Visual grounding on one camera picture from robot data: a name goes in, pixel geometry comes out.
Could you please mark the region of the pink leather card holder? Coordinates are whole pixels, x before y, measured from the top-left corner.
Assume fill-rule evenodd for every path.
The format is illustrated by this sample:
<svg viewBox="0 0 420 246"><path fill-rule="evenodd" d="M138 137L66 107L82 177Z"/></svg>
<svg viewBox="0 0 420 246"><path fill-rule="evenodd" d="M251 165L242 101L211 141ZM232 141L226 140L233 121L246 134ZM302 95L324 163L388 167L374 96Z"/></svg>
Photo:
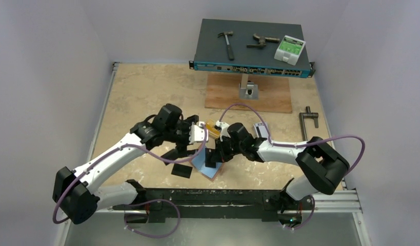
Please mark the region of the pink leather card holder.
<svg viewBox="0 0 420 246"><path fill-rule="evenodd" d="M205 148L191 160L191 164L207 179L214 181L222 169L222 162L212 162L213 149Z"/></svg>

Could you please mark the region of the single black card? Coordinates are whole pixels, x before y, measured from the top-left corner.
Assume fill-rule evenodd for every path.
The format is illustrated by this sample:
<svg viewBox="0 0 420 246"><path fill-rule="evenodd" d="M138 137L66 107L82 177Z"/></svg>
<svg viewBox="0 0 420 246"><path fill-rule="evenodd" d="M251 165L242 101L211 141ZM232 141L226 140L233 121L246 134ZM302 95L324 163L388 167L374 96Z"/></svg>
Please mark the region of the single black card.
<svg viewBox="0 0 420 246"><path fill-rule="evenodd" d="M179 151L177 149L171 149L161 156L163 159L167 160L177 160L179 158Z"/></svg>
<svg viewBox="0 0 420 246"><path fill-rule="evenodd" d="M192 170L193 168L191 166L175 163L172 168L171 174L183 178L190 178Z"/></svg>

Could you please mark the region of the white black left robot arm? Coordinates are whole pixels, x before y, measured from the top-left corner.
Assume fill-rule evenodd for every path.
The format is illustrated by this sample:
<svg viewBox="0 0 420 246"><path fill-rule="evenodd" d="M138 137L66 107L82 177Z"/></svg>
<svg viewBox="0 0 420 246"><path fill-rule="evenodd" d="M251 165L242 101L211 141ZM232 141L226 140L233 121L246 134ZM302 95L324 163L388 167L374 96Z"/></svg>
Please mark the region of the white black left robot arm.
<svg viewBox="0 0 420 246"><path fill-rule="evenodd" d="M187 118L181 108L165 104L157 114L136 123L115 145L96 158L71 170L61 168L55 176L53 222L80 224L97 210L128 205L138 210L145 204L145 189L134 180L102 188L102 184L131 161L147 154L164 164L183 168L208 140L205 123L198 115Z"/></svg>

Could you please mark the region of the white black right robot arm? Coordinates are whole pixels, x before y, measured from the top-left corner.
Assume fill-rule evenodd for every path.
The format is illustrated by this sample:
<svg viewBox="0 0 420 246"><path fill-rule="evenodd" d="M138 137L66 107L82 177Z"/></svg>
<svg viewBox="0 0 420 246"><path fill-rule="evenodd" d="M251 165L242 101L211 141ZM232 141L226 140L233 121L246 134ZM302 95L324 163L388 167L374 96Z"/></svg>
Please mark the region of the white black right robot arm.
<svg viewBox="0 0 420 246"><path fill-rule="evenodd" d="M291 209L306 196L320 192L332 195L349 171L348 162L320 137L300 143L271 142L253 137L240 122L217 121L212 162L228 162L243 155L251 162L281 162L300 167L303 175L288 182L280 195L281 204Z"/></svg>

